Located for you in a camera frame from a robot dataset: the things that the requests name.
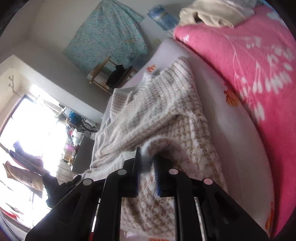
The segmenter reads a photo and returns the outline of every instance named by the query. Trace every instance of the hanging clothes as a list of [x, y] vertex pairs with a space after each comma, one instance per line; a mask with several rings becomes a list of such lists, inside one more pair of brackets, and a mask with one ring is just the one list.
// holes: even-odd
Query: hanging clothes
[[9, 161], [3, 164], [3, 166], [5, 168], [7, 178], [14, 179], [24, 184], [33, 193], [42, 198], [42, 191], [44, 187], [42, 177], [40, 175], [28, 170], [12, 166]]
[[62, 108], [60, 106], [57, 106], [57, 105], [51, 103], [50, 101], [43, 100], [43, 102], [48, 108], [50, 108], [53, 111], [53, 113], [56, 116], [58, 116], [60, 114], [60, 112], [62, 111]]
[[26, 153], [22, 146], [20, 145], [19, 141], [16, 141], [13, 144], [13, 147], [15, 149], [15, 153], [23, 156], [24, 158], [26, 158], [26, 160], [28, 160], [29, 162], [33, 163], [34, 165], [38, 166], [38, 167], [43, 167], [43, 160], [41, 159], [41, 157], [36, 157], [33, 156], [31, 154]]
[[46, 169], [43, 168], [43, 161], [40, 157], [35, 157], [31, 154], [26, 153], [20, 143], [17, 141], [13, 144], [15, 152], [12, 150], [7, 151], [11, 158], [21, 167], [38, 173], [41, 176], [49, 173]]
[[[140, 15], [120, 2], [102, 0], [80, 26], [63, 54], [85, 76], [108, 56], [116, 64], [128, 67], [136, 57], [148, 53], [140, 32], [142, 20]], [[111, 63], [103, 68], [106, 74], [113, 71]]]

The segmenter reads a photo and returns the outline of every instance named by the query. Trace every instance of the orange flower print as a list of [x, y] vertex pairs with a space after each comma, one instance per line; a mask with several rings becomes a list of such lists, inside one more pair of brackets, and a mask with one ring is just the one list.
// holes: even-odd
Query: orange flower print
[[151, 73], [153, 70], [155, 70], [155, 67], [156, 67], [156, 65], [154, 64], [150, 67], [147, 67], [146, 70], [147, 70], [147, 72]]
[[237, 107], [239, 105], [239, 98], [229, 87], [227, 87], [227, 90], [224, 91], [224, 94], [226, 94], [227, 104], [233, 107]]
[[266, 224], [265, 224], [265, 229], [269, 231], [269, 233], [271, 233], [271, 229], [272, 229], [272, 223], [273, 223], [273, 220], [274, 220], [274, 203], [271, 202], [270, 203], [270, 215], [266, 221]]

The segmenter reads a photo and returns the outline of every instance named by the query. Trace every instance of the window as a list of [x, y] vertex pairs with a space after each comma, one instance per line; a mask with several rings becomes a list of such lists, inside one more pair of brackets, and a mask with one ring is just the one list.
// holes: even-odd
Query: window
[[[66, 127], [57, 122], [55, 113], [42, 100], [33, 102], [27, 96], [19, 102], [0, 135], [0, 143], [7, 149], [14, 150], [13, 144], [19, 141], [25, 152], [42, 157], [44, 168], [52, 176], [57, 174], [66, 140]], [[22, 168], [1, 148], [0, 159]], [[4, 167], [0, 167], [0, 193], [0, 207], [13, 210], [17, 220], [27, 227], [32, 228], [50, 211], [45, 189], [39, 198], [25, 185], [7, 178]]]

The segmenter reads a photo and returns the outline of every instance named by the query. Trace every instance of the pink blanket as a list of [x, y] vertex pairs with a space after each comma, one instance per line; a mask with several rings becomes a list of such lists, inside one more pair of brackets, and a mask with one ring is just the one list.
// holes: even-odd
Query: pink blanket
[[296, 206], [293, 36], [272, 9], [262, 6], [234, 29], [211, 28], [201, 23], [177, 27], [175, 37], [206, 60], [236, 90], [256, 123], [274, 179], [273, 234], [278, 234]]

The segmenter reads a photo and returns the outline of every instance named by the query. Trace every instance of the beige cloth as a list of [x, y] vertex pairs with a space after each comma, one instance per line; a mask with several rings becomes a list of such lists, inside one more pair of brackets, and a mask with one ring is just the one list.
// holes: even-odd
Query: beige cloth
[[211, 27], [233, 28], [254, 14], [257, 0], [195, 0], [181, 9], [179, 25], [196, 24], [198, 16]]
[[28, 187], [43, 191], [42, 177], [38, 174], [12, 166], [9, 161], [3, 164], [7, 177], [25, 184]]
[[[142, 146], [144, 164], [161, 151], [191, 178], [210, 177], [226, 190], [185, 58], [158, 76], [145, 73], [134, 91], [115, 89], [110, 118], [96, 136], [94, 159], [83, 178], [106, 178]], [[153, 238], [175, 237], [173, 199], [157, 196], [153, 168], [141, 175], [138, 197], [123, 198], [120, 228]]]
[[55, 105], [55, 104], [51, 103], [50, 101], [43, 100], [43, 102], [44, 102], [44, 104], [45, 104], [48, 108], [50, 108], [50, 109], [53, 111], [53, 113], [54, 113], [56, 116], [59, 115], [60, 112], [62, 111], [62, 108], [61, 108], [60, 106]]

